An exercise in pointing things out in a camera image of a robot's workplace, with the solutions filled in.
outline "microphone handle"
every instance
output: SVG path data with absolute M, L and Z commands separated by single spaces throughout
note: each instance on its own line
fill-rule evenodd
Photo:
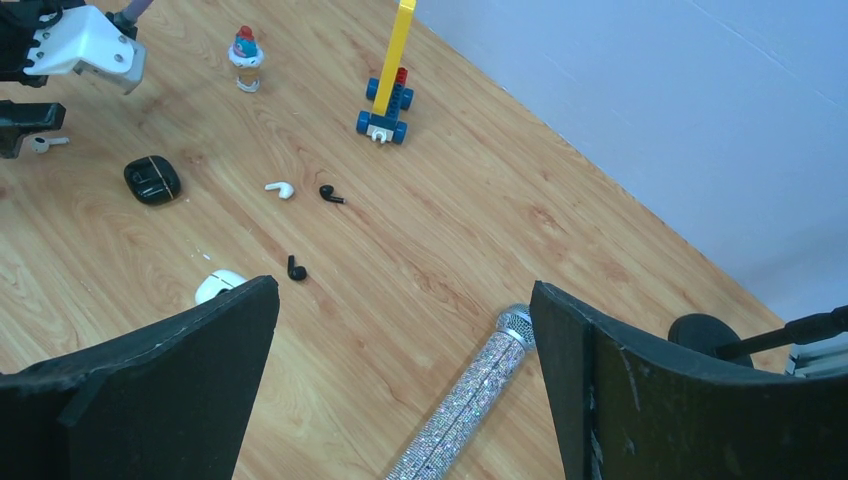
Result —
M 515 338 L 495 332 L 409 444 L 387 480 L 443 478 L 525 355 Z

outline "white earbud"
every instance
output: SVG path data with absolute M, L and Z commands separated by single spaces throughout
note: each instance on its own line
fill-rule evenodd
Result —
M 265 190 L 270 191 L 277 189 L 280 190 L 280 198 L 283 200 L 288 200 L 292 195 L 294 195 L 294 187 L 286 182 L 269 183 L 268 185 L 265 185 Z
M 32 147 L 32 151 L 34 151 L 35 153 L 44 153 L 47 150 L 50 150 L 51 145 L 65 145 L 67 143 L 71 143 L 71 139 L 68 137 L 33 137 L 30 141 L 30 146 Z

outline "toy wheel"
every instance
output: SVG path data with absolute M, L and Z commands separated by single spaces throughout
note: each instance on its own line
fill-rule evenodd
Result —
M 380 81 L 376 78 L 370 78 L 368 80 L 368 87 L 365 88 L 365 98 L 368 100 L 374 100 L 377 96 L 377 87 L 379 86 Z
M 395 127 L 395 134 L 392 135 L 392 142 L 400 145 L 401 143 L 403 143 L 404 138 L 406 138 L 406 123 L 398 122 L 397 126 Z
M 400 95 L 400 108 L 403 110 L 409 110 L 409 107 L 412 105 L 412 97 L 415 96 L 415 92 L 409 88 L 403 90 L 403 93 Z
M 359 118 L 356 119 L 356 132 L 365 135 L 368 131 L 368 121 L 371 120 L 371 114 L 365 110 L 359 112 Z

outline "glittery microphone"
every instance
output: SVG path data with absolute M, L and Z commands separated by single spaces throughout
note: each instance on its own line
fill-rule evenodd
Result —
M 530 309 L 520 303 L 510 305 L 498 316 L 497 331 L 406 448 L 387 480 L 443 478 L 524 356 L 534 348 Z

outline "yellow block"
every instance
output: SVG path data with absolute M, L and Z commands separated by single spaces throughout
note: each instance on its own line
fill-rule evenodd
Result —
M 389 97 L 392 95 L 395 76 L 400 67 L 400 57 L 403 56 L 406 37 L 409 36 L 409 27 L 412 25 L 412 17 L 415 13 L 415 2 L 416 0 L 400 0 L 398 5 L 395 26 L 392 28 L 392 37 L 383 63 L 383 73 L 380 75 L 380 83 L 377 86 L 377 96 L 374 97 L 372 112 L 377 115 L 385 115 L 389 107 Z

